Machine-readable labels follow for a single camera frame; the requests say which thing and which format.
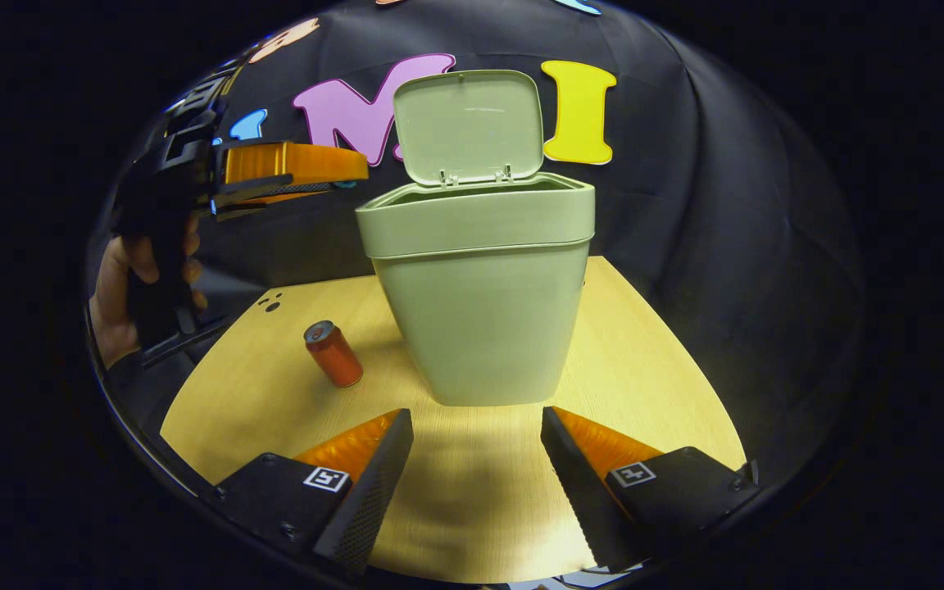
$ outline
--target pink letter m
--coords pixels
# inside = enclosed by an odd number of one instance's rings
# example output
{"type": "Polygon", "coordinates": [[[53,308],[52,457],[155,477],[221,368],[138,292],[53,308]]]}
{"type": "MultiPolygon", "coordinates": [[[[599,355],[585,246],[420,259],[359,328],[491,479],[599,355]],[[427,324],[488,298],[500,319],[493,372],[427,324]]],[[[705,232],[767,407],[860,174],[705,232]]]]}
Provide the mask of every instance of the pink letter m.
{"type": "MultiPolygon", "coordinates": [[[[376,166],[385,156],[388,132],[396,120],[393,112],[396,89],[409,79],[445,74],[456,63],[457,59],[448,53],[408,57],[393,65],[372,103],[341,79],[327,79],[298,94],[293,105],[304,109],[312,144],[340,147],[334,134],[341,135],[348,145],[366,156],[367,164],[376,166]]],[[[394,153],[402,159],[400,146],[396,146],[394,153]]]]}

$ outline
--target human hand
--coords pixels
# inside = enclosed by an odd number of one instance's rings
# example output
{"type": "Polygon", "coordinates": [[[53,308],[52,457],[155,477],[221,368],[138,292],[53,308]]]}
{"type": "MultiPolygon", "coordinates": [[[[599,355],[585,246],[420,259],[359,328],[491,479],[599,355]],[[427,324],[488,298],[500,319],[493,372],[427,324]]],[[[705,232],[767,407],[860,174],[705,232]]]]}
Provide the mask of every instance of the human hand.
{"type": "MultiPolygon", "coordinates": [[[[184,226],[184,255],[191,256],[198,250],[198,218],[191,216],[184,226]]],[[[104,250],[101,269],[97,275],[97,287],[89,299],[89,316],[93,324],[93,336],[106,367],[115,365],[120,358],[139,350],[138,329],[126,310],[126,284],[129,270],[147,284],[158,280],[158,268],[152,254],[150,238],[113,238],[104,250]]],[[[194,259],[184,261],[181,266],[184,281],[194,284],[202,273],[202,265],[194,259]]],[[[192,300],[200,311],[206,310],[206,296],[195,288],[192,300]]]]}

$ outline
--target trash can lid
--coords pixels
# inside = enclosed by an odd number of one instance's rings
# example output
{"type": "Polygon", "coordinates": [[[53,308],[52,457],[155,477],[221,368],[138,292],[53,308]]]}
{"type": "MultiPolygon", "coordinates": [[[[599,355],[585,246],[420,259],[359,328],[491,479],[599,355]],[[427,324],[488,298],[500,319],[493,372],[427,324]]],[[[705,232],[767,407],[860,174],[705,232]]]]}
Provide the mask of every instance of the trash can lid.
{"type": "Polygon", "coordinates": [[[534,79],[469,70],[412,79],[394,94],[407,175],[417,184],[525,179],[544,158],[534,79]]]}

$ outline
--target foam letter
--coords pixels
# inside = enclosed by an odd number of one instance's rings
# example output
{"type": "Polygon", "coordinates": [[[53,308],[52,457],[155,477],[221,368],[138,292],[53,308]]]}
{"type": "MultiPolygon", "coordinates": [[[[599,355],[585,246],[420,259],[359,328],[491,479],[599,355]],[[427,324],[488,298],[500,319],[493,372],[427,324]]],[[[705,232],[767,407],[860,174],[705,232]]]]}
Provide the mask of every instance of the foam letter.
{"type": "Polygon", "coordinates": [[[614,150],[603,141],[603,107],[606,90],[618,80],[578,62],[548,61],[541,70],[556,80],[556,136],[544,143],[548,160],[606,164],[614,150]]]}
{"type": "Polygon", "coordinates": [[[257,63],[265,57],[272,55],[278,48],[285,48],[286,45],[289,45],[295,41],[300,41],[308,36],[312,30],[319,29],[319,18],[306,20],[302,23],[295,24],[289,29],[282,31],[282,33],[277,34],[272,40],[267,42],[265,46],[258,49],[254,55],[250,57],[250,63],[257,63]]]}
{"type": "MultiPolygon", "coordinates": [[[[340,135],[348,145],[366,156],[367,164],[376,166],[381,164],[389,131],[396,120],[393,111],[396,89],[409,79],[445,74],[456,63],[454,56],[448,53],[408,57],[393,65],[385,75],[373,102],[340,79],[327,79],[298,94],[293,105],[304,109],[312,144],[340,147],[337,138],[340,135]]],[[[400,146],[396,146],[394,154],[402,159],[400,146]]]]}
{"type": "Polygon", "coordinates": [[[263,108],[259,111],[251,112],[250,115],[236,120],[235,125],[232,125],[232,130],[228,132],[228,135],[232,135],[232,137],[236,139],[260,138],[261,123],[265,122],[265,118],[268,115],[269,112],[263,108]]]}

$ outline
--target black cloth backdrop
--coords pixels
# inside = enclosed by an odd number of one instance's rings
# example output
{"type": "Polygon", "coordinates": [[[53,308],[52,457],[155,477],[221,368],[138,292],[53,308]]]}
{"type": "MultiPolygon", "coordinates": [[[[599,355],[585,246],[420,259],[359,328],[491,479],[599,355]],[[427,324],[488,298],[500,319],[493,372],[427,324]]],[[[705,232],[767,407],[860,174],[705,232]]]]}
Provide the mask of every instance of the black cloth backdrop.
{"type": "MultiPolygon", "coordinates": [[[[307,143],[303,111],[292,106],[302,90],[339,78],[372,100],[392,64],[446,52],[456,56],[452,70],[531,75],[550,138],[555,82],[541,62],[614,74],[604,132],[614,160],[545,160],[542,170],[595,184],[591,254],[605,256],[692,354],[758,460],[761,484],[780,486],[805,465],[850,392],[865,295],[842,191],[780,108],[708,53],[617,7],[596,18],[551,2],[419,0],[382,10],[359,0],[317,16],[315,33],[243,68],[222,137],[266,108],[263,137],[307,143]]],[[[355,188],[203,220],[198,287],[209,313],[237,316],[278,285],[372,274],[353,210],[410,182],[391,157],[396,144],[393,129],[381,165],[355,188]]],[[[90,287],[106,239],[91,247],[90,287]]],[[[127,358],[110,373],[126,419],[189,477],[158,429],[211,345],[147,372],[127,358]]],[[[651,395],[650,383],[629,387],[651,395]]]]}

